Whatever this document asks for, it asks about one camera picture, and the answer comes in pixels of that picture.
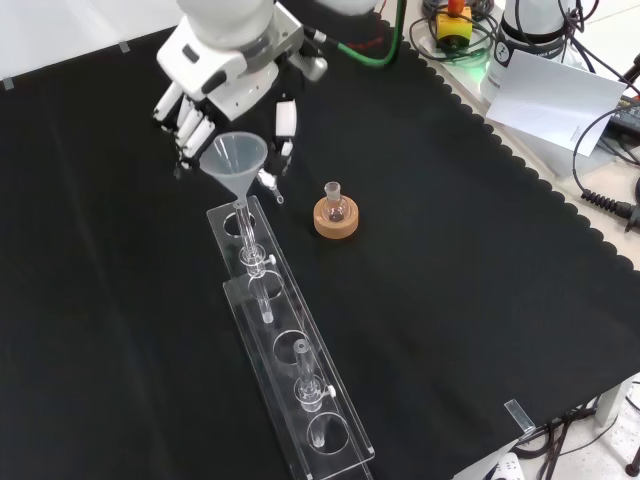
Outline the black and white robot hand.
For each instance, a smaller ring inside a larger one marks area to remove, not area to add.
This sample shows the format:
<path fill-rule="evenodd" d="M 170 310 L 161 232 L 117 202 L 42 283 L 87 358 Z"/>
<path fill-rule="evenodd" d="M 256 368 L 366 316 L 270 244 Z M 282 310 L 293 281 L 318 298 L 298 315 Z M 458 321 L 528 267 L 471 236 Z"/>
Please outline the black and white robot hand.
<path fill-rule="evenodd" d="M 193 168 L 220 131 L 253 109 L 272 89 L 279 64 L 304 40 L 295 18 L 277 10 L 268 27 L 243 47 L 213 48 L 183 17 L 157 54 L 170 85 L 153 111 L 173 136 L 178 166 Z"/>

